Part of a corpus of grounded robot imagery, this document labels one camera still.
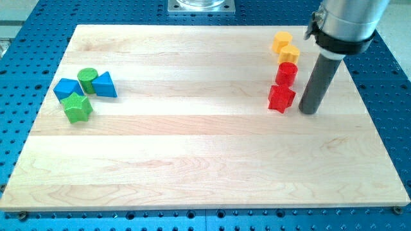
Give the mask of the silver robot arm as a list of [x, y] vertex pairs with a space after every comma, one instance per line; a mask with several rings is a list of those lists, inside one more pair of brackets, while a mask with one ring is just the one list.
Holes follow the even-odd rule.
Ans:
[[321, 55], [330, 60], [363, 53], [388, 5], [389, 0], [323, 0], [311, 15], [304, 39], [313, 36]]

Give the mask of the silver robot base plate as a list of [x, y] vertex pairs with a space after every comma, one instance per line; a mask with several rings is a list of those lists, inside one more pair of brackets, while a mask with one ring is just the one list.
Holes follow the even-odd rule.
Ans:
[[171, 14], [235, 13], [235, 0], [167, 0]]

